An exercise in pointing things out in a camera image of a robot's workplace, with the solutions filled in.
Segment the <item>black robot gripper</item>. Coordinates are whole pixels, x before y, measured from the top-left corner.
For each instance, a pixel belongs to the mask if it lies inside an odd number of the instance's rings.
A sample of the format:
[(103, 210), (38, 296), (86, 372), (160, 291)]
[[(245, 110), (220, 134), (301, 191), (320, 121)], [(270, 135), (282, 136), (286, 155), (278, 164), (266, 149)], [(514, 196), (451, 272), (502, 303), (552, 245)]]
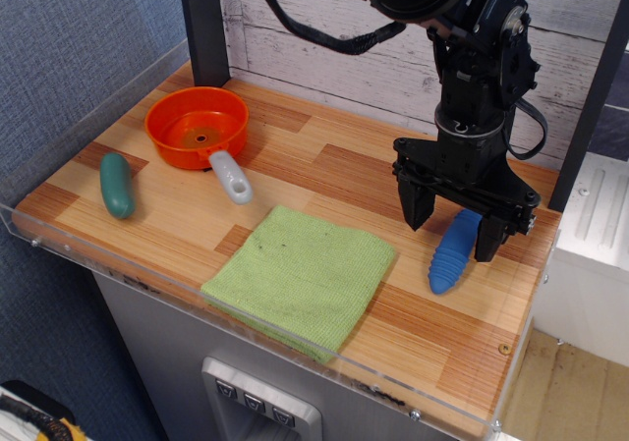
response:
[(510, 235), (532, 230), (541, 196), (511, 169), (501, 134), (478, 139), (441, 132), (436, 140), (398, 138), (393, 148), (403, 216), (413, 231), (432, 216), (438, 196), (484, 216), (477, 262), (491, 262)]

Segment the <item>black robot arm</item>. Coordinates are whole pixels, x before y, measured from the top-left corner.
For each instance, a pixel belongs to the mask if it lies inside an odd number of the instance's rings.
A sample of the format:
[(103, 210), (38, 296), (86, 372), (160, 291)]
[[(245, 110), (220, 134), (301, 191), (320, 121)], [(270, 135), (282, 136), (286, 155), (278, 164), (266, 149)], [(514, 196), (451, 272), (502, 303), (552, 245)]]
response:
[(422, 227), (438, 197), (478, 213), (475, 258), (488, 262), (509, 237), (531, 230), (541, 201), (507, 161), (516, 113), (537, 115), (525, 98), (539, 70), (527, 2), (366, 1), (395, 22), (425, 28), (441, 84), (436, 139), (393, 144), (404, 218)]

